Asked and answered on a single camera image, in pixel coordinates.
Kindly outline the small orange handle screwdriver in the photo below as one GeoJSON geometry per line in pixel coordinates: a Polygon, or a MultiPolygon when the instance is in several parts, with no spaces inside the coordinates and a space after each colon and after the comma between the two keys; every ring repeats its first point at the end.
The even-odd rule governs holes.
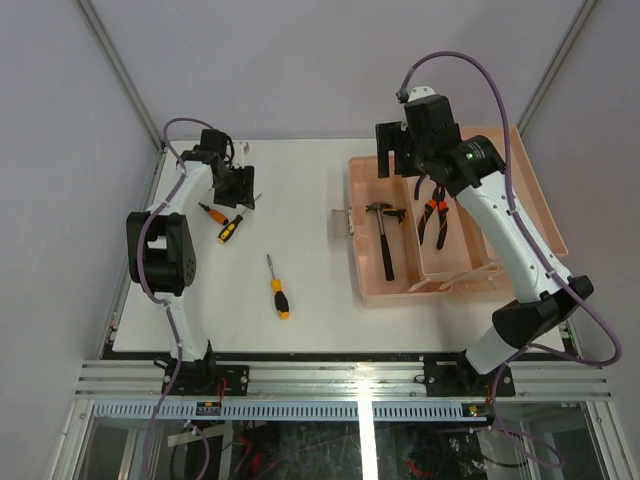
{"type": "Polygon", "coordinates": [[[229,219],[222,212],[212,207],[209,207],[208,205],[205,205],[203,203],[200,203],[199,206],[209,217],[211,217],[219,225],[226,226],[229,223],[229,219]]]}

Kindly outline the claw hammer black handle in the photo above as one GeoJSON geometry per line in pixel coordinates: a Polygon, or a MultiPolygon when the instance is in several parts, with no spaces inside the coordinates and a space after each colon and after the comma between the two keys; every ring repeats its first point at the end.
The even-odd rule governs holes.
{"type": "Polygon", "coordinates": [[[392,258],[391,258],[390,248],[389,248],[386,230],[384,226],[384,220],[383,220],[383,210],[390,207],[391,207],[390,204],[386,204],[382,202],[374,202],[366,206],[367,212],[374,212],[376,214],[384,274],[385,274],[385,279],[388,282],[395,280],[392,258]]]}

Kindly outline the pink translucent plastic toolbox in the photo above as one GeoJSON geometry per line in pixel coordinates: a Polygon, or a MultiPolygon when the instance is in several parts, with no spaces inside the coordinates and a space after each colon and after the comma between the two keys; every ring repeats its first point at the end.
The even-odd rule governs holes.
{"type": "Polygon", "coordinates": [[[420,199],[413,199],[418,179],[379,178],[377,158],[357,156],[347,162],[347,201],[331,214],[331,234],[347,240],[354,251],[357,285],[368,307],[408,306],[452,295],[458,301],[510,301],[508,275],[486,235],[470,214],[447,198],[448,231],[439,247],[439,221],[420,218],[435,185],[424,180],[420,199]],[[384,202],[406,210],[402,224],[386,218],[395,280],[385,279],[377,220],[367,205],[384,202]]]}

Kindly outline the blue handle cutting pliers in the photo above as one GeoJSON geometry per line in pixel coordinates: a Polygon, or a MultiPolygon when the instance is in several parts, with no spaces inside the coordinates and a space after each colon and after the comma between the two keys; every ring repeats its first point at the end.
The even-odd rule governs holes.
{"type": "Polygon", "coordinates": [[[418,177],[418,180],[416,181],[416,184],[414,186],[414,190],[413,190],[413,199],[415,201],[418,201],[420,199],[420,191],[421,191],[421,186],[422,183],[424,182],[426,178],[426,175],[421,175],[418,177]]]}

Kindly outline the long thin shaft screwdriver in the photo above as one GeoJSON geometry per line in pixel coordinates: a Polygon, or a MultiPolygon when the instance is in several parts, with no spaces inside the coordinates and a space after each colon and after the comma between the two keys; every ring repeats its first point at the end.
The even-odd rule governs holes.
{"type": "Polygon", "coordinates": [[[406,217],[406,210],[395,208],[395,207],[389,207],[383,210],[383,214],[386,216],[395,218],[399,224],[402,224],[406,217]]]}

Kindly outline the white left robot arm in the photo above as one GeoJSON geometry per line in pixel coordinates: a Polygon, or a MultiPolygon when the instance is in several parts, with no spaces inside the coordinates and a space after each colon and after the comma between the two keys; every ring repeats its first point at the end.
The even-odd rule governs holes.
{"type": "Polygon", "coordinates": [[[244,162],[229,134],[209,124],[199,142],[176,157],[178,178],[166,197],[126,219],[129,275],[163,312],[171,341],[163,363],[163,391],[224,396],[232,375],[216,365],[211,341],[187,305],[197,276],[196,248],[188,216],[205,195],[215,205],[252,210],[255,168],[244,162]]]}

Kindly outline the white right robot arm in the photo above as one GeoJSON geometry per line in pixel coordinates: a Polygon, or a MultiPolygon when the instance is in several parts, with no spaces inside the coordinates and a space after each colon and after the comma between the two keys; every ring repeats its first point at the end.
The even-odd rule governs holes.
{"type": "Polygon", "coordinates": [[[566,320],[594,286],[557,259],[515,198],[501,152],[483,135],[462,137],[446,96],[418,87],[400,101],[404,120],[375,128],[379,177],[427,176],[444,187],[489,240],[515,295],[448,373],[463,392],[478,394],[501,364],[566,320]]]}

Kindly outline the right aluminium corner post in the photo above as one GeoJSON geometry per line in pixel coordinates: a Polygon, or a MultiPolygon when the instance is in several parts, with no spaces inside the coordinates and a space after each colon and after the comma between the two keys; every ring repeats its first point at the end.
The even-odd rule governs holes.
{"type": "Polygon", "coordinates": [[[547,64],[543,75],[516,122],[517,129],[521,136],[524,136],[525,131],[534,119],[558,74],[568,60],[575,44],[600,4],[600,0],[584,0],[580,3],[576,14],[572,18],[565,34],[547,64]]]}

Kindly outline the aluminium corner post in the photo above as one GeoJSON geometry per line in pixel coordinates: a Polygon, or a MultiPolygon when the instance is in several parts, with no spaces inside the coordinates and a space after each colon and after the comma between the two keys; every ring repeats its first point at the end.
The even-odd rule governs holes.
{"type": "Polygon", "coordinates": [[[572,18],[565,34],[547,64],[543,75],[516,122],[517,129],[521,136],[524,136],[525,131],[534,119],[558,74],[568,60],[575,44],[600,4],[600,0],[584,0],[580,3],[576,14],[572,18]]]}
{"type": "Polygon", "coordinates": [[[161,132],[136,87],[123,59],[102,20],[93,1],[73,0],[80,17],[92,35],[99,51],[104,57],[108,68],[118,83],[124,97],[132,108],[133,113],[143,128],[151,144],[157,149],[164,148],[161,132]]]}

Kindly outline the left aluminium corner post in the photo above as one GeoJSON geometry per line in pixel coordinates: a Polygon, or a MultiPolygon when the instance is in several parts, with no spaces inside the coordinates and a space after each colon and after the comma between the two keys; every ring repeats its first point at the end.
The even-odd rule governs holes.
{"type": "Polygon", "coordinates": [[[73,0],[80,17],[92,35],[99,51],[104,57],[108,68],[118,83],[124,97],[132,108],[133,113],[143,128],[151,144],[157,149],[164,148],[161,132],[136,87],[123,59],[102,20],[93,1],[73,0]]]}

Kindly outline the aluminium front rail frame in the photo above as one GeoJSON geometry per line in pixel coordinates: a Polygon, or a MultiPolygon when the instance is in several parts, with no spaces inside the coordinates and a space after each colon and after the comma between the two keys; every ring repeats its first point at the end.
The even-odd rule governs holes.
{"type": "MultiPolygon", "coordinates": [[[[248,371],[230,388],[251,400],[483,400],[486,387],[464,393],[417,362],[239,362],[248,371]]],[[[502,381],[504,401],[610,401],[612,390],[605,372],[561,361],[513,362],[502,381]]],[[[156,399],[163,372],[150,361],[86,360],[75,396],[94,399],[156,399]]]]}

